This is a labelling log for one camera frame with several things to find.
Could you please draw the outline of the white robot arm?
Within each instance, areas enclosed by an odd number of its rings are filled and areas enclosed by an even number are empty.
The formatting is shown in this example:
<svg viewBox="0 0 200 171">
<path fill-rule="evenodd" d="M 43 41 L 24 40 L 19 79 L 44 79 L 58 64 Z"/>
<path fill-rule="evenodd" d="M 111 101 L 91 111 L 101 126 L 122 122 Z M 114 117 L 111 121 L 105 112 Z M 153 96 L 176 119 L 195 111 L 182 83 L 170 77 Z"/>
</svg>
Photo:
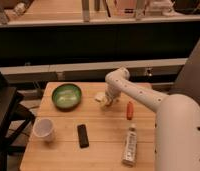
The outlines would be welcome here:
<svg viewBox="0 0 200 171">
<path fill-rule="evenodd" d="M 165 94 L 129 80 L 121 67 L 105 76 L 105 98 L 111 104 L 121 93 L 156 113 L 155 171 L 200 171 L 200 105 L 191 97 Z"/>
</svg>

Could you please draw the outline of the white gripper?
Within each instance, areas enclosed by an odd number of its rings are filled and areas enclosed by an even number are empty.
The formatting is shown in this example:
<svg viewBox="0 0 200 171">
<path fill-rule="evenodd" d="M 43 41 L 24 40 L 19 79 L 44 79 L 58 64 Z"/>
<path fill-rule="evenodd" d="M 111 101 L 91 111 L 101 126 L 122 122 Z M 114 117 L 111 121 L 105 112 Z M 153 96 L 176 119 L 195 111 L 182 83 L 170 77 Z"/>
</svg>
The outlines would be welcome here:
<svg viewBox="0 0 200 171">
<path fill-rule="evenodd" d="M 105 94 L 100 102 L 102 108 L 111 106 L 112 103 L 120 97 L 121 92 L 111 85 L 108 85 Z"/>
</svg>

